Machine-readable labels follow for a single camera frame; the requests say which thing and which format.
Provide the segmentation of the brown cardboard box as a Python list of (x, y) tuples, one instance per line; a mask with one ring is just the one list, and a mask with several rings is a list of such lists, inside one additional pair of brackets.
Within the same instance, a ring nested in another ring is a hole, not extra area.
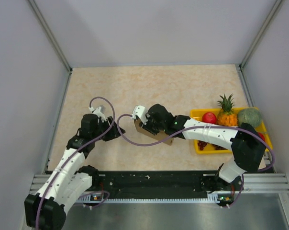
[(142, 128), (143, 123), (141, 122), (140, 119), (135, 119), (134, 125), (135, 125), (135, 129), (137, 130), (137, 132), (139, 132), (139, 133), (141, 133), (147, 137), (150, 137), (156, 141), (161, 141), (161, 140), (169, 137), (169, 135), (167, 135), (164, 131), (160, 131), (157, 134), (152, 134), (149, 131), (145, 130), (144, 128)]

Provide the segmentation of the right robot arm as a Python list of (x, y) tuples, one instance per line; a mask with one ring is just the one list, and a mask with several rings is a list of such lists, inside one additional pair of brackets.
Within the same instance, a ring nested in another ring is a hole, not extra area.
[(214, 178), (215, 185), (222, 190), (236, 177), (257, 172), (266, 150), (263, 139), (246, 123), (239, 127), (205, 123), (185, 115), (172, 115), (160, 104), (149, 109), (137, 105), (133, 118), (140, 120), (140, 127), (152, 135), (164, 132), (171, 138), (199, 140), (230, 150), (232, 158), (220, 166)]

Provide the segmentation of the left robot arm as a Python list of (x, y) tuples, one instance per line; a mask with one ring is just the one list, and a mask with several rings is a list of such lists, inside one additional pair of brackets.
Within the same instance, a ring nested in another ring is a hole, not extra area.
[(98, 170), (83, 162), (99, 140), (110, 141), (124, 134), (113, 117), (85, 114), (81, 127), (68, 141), (62, 159), (45, 184), (25, 201), (26, 224), (37, 230), (62, 229), (67, 214), (87, 190), (99, 187)]

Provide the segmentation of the purple grape bunch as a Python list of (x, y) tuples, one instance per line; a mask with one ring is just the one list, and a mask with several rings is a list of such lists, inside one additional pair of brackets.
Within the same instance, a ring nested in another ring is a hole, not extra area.
[(201, 151), (203, 151), (203, 150), (225, 150), (225, 148), (223, 148), (221, 146), (207, 143), (204, 141), (198, 141), (197, 146), (199, 147), (199, 149)]

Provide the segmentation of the red apple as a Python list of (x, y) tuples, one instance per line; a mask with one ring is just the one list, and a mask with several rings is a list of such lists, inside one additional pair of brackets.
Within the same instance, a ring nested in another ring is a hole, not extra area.
[(202, 122), (216, 124), (217, 123), (217, 116), (212, 112), (206, 112), (202, 116)]

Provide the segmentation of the orange pineapple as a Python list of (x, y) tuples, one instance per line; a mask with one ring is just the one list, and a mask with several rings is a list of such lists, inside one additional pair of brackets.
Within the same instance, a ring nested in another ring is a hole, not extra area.
[(227, 127), (236, 127), (238, 126), (237, 114), (233, 110), (233, 94), (226, 96), (220, 95), (220, 100), (218, 101), (218, 106), (220, 111), (217, 115), (217, 124)]

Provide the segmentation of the green melon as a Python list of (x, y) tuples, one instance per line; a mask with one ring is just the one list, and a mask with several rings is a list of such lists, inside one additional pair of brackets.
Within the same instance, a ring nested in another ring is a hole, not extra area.
[(238, 125), (241, 126), (242, 123), (250, 124), (252, 127), (257, 128), (262, 123), (262, 116), (259, 110), (256, 108), (246, 108), (241, 110), (237, 114)]

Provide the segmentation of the red tomato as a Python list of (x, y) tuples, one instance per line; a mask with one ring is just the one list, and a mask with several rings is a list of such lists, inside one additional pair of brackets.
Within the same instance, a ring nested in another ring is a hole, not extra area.
[(265, 136), (264, 136), (262, 133), (258, 132), (257, 134), (261, 137), (261, 139), (262, 139), (263, 141), (266, 141)]

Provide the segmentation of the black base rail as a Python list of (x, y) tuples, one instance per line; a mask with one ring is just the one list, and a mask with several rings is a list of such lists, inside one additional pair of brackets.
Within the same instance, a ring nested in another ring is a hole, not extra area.
[(86, 190), (105, 190), (110, 199), (206, 198), (207, 194), (232, 194), (242, 185), (240, 177), (225, 182), (216, 171), (100, 171)]

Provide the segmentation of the left aluminium frame post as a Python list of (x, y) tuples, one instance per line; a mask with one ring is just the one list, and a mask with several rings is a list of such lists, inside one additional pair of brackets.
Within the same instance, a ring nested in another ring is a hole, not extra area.
[(55, 54), (57, 55), (60, 62), (65, 67), (66, 71), (70, 74), (72, 72), (72, 68), (71, 68), (70, 64), (68, 63), (68, 60), (65, 57), (58, 41), (56, 40), (51, 28), (49, 27), (46, 19), (44, 18), (38, 4), (36, 3), (35, 0), (27, 0), (26, 2), (28, 3), (28, 5), (30, 6), (32, 12), (34, 13), (36, 19), (38, 20), (44, 34), (46, 35), (49, 43), (52, 46)]

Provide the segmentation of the aluminium frame post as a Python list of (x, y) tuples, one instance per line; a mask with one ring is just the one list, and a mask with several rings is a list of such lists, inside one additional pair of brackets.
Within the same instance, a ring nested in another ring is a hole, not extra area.
[(57, 55), (60, 62), (65, 67), (66, 71), (70, 74), (72, 72), (72, 68), (71, 68), (70, 64), (68, 63), (68, 60), (65, 57), (58, 41), (56, 40), (51, 28), (49, 27), (46, 19), (44, 18), (38, 4), (36, 3), (35, 0), (27, 0), (26, 2), (28, 3), (28, 5), (30, 6), (32, 12), (34, 13), (36, 19), (38, 20), (44, 34), (46, 35), (49, 43), (52, 46), (55, 54)]
[(243, 69), (248, 64), (253, 53), (256, 51), (257, 47), (259, 46), (260, 42), (264, 38), (269, 27), (271, 26), (273, 20), (276, 18), (278, 12), (282, 8), (282, 5), (284, 4), (284, 2), (285, 2), (284, 0), (275, 0), (274, 1), (274, 4), (273, 4), (271, 10), (269, 11), (268, 15), (266, 16), (265, 20), (263, 21), (256, 36), (254, 37), (250, 47), (248, 48), (244, 58), (242, 59), (242, 62), (238, 65), (240, 71), (243, 71)]

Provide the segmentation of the right aluminium frame post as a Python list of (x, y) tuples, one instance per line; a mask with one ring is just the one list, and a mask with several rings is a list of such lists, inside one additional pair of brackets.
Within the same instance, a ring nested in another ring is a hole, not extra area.
[(238, 65), (240, 71), (243, 71), (243, 69), (248, 64), (253, 53), (256, 51), (257, 47), (259, 46), (260, 42), (264, 38), (269, 27), (271, 26), (273, 20), (276, 18), (278, 12), (282, 8), (282, 5), (284, 4), (284, 2), (285, 2), (284, 0), (275, 0), (274, 1), (274, 4), (273, 4), (271, 10), (269, 11), (268, 15), (266, 16), (265, 20), (263, 21), (256, 36), (254, 37), (250, 47), (248, 48), (244, 58), (242, 59), (242, 62)]

